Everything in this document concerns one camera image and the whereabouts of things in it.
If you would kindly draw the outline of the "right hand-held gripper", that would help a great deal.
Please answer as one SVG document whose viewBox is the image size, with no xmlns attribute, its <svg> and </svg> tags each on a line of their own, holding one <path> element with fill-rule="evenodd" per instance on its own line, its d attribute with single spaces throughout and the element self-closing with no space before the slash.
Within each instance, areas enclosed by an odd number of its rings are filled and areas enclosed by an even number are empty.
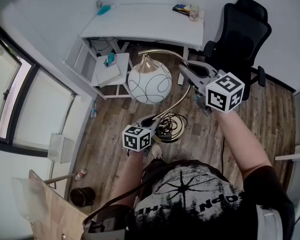
<svg viewBox="0 0 300 240">
<path fill-rule="evenodd" d="M 196 60 L 178 67 L 181 74 L 194 84 L 196 103 L 205 114 L 211 110 L 227 114 L 242 102 L 245 84 L 231 72 L 216 71 L 208 63 Z"/>
</svg>

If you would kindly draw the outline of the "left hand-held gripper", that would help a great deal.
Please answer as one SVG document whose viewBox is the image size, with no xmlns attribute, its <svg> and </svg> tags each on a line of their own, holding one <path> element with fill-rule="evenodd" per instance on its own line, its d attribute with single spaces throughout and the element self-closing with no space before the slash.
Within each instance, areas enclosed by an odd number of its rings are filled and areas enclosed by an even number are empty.
<svg viewBox="0 0 300 240">
<path fill-rule="evenodd" d="M 161 125 L 159 114 L 145 116 L 137 122 L 128 124 L 122 132 L 122 145 L 124 148 L 140 152 L 148 148 L 153 136 L 157 135 Z"/>
</svg>

